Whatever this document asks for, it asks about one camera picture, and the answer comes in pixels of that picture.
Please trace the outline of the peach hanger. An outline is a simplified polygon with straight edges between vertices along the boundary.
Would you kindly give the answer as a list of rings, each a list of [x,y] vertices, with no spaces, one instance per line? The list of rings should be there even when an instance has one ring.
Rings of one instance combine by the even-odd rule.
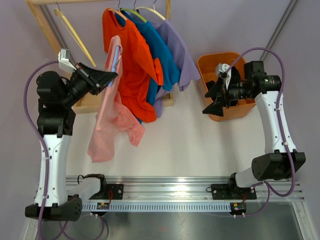
[[[134,24],[120,9],[112,7],[107,8],[103,12],[102,23],[104,26],[113,26],[117,29],[123,29],[126,26]]]

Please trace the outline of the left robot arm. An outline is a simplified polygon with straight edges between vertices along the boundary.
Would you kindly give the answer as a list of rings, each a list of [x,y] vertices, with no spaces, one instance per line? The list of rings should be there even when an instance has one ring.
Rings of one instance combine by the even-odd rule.
[[[91,197],[103,199],[108,184],[103,174],[93,173],[75,188],[66,186],[67,156],[73,136],[76,113],[73,105],[86,94],[98,95],[118,74],[101,71],[83,63],[71,66],[71,78],[46,71],[36,79],[38,99],[37,123],[29,123],[41,144],[41,166],[34,203],[25,208],[27,218],[38,221],[77,221],[83,203]]]

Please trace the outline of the black t shirt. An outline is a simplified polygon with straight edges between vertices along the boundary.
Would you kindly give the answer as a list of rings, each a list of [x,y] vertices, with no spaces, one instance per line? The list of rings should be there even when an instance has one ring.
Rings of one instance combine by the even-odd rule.
[[[226,72],[228,67],[227,64],[219,64],[216,69],[217,80],[206,83],[207,93],[204,97],[211,99],[213,106],[234,107],[240,100],[250,97],[250,93],[245,88],[246,82],[241,80],[237,68],[233,66]]]

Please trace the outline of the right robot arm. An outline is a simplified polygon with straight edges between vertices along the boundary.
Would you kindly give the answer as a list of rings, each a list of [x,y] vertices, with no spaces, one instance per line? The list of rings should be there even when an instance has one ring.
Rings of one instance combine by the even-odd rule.
[[[291,179],[287,193],[289,196],[296,182],[296,172],[306,162],[306,155],[297,150],[286,121],[283,107],[282,81],[278,75],[268,75],[262,61],[244,64],[244,80],[239,71],[226,63],[215,69],[216,83],[205,94],[214,101],[202,112],[223,117],[224,108],[238,100],[254,100],[262,122],[264,133],[264,154],[255,157],[251,166],[233,173],[225,184],[212,184],[211,192],[215,200],[257,198],[255,186],[266,184],[268,180]]]

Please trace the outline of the pink t shirt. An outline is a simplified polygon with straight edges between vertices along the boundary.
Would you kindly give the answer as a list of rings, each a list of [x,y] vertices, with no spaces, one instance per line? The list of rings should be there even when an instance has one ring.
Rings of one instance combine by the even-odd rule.
[[[119,133],[126,132],[129,142],[137,147],[145,133],[144,127],[130,110],[123,105],[119,92],[119,84],[123,74],[122,43],[118,35],[111,38],[105,70],[111,67],[116,45],[120,46],[120,59],[117,66],[118,77],[111,87],[101,92],[101,100],[96,114],[96,123],[91,135],[87,154],[93,163],[111,161],[115,155],[115,138]]]

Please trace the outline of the light blue hanger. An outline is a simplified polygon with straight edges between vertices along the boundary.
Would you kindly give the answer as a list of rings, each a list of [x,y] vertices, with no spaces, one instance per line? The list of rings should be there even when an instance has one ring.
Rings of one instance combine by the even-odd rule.
[[[121,48],[119,45],[116,45],[115,49],[114,49],[113,58],[110,60],[111,67],[108,66],[106,69],[109,72],[116,73],[116,77],[118,77],[117,67],[119,64],[119,60],[121,58],[120,55],[121,55]],[[108,87],[111,87],[113,85],[116,77],[108,83],[108,85],[107,85]]]

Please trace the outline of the orange t shirt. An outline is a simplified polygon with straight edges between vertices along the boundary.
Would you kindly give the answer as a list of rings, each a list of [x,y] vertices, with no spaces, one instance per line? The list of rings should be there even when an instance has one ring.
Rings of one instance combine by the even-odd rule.
[[[164,77],[158,59],[153,59],[150,48],[136,25],[126,18],[121,25],[119,15],[107,8],[102,14],[104,51],[107,53],[112,37],[119,36],[122,45],[122,76],[118,91],[122,104],[139,120],[150,123],[156,120],[156,111],[147,102],[150,80],[162,85]]]

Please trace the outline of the yellow hanger with metal hook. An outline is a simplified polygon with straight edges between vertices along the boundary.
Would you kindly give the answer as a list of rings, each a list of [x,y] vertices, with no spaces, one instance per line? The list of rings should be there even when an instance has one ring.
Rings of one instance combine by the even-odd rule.
[[[76,42],[76,44],[79,46],[79,48],[82,50],[82,52],[84,53],[84,55],[87,57],[87,59],[90,61],[90,63],[92,64],[93,67],[96,67],[96,63],[94,61],[94,59],[92,58],[91,54],[89,53],[89,51],[87,50],[86,46],[84,45],[84,43],[82,42],[81,38],[79,37],[79,35],[77,34],[76,30],[73,28],[73,26],[71,25],[71,23],[69,22],[69,20],[66,18],[66,16],[64,15],[64,13],[61,11],[60,6],[58,4],[58,1],[55,0],[54,1],[55,4],[57,5],[57,8],[54,9],[54,13],[55,15],[59,18],[60,22],[62,23],[62,25],[66,28],[66,30],[68,31],[68,33],[72,36],[73,40]]]

